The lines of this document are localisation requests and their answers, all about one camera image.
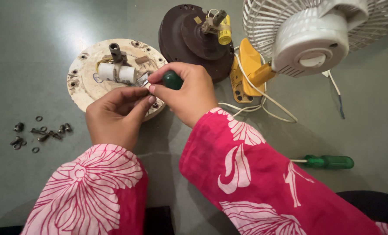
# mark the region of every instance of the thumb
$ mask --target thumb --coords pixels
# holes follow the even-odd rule
[[[130,119],[132,122],[138,125],[142,123],[150,106],[156,102],[156,97],[149,95],[142,99],[126,116],[126,119]]]
[[[159,99],[163,100],[165,104],[172,107],[172,103],[175,100],[176,90],[172,90],[163,85],[154,84],[149,87],[149,92]]]

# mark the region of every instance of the fan grille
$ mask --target fan grille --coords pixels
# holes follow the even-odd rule
[[[243,29],[252,46],[265,56],[272,57],[278,28],[292,15],[319,6],[328,0],[245,0]],[[345,15],[352,16],[353,8],[340,6]],[[368,0],[368,20],[348,32],[349,50],[357,51],[370,45],[388,32],[388,0]]]

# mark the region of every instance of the screwdriver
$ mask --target screwdriver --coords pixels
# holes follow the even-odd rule
[[[184,83],[181,77],[178,76],[178,74],[176,74],[176,72],[173,70],[165,72],[165,74],[162,76],[162,82],[165,87],[173,90],[181,89],[182,84]]]
[[[304,160],[291,160],[293,162],[303,163],[309,168],[325,169],[351,169],[354,167],[354,161],[348,156],[321,156],[306,155]]]

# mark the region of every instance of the left hand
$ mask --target left hand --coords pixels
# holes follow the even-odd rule
[[[147,88],[116,88],[86,108],[86,125],[92,144],[109,143],[133,151],[139,129],[156,97]]]

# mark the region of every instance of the pink kurta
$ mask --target pink kurta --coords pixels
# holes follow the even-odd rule
[[[388,234],[221,108],[197,122],[179,168],[241,234]],[[132,152],[95,145],[50,177],[22,234],[143,234],[146,188]]]

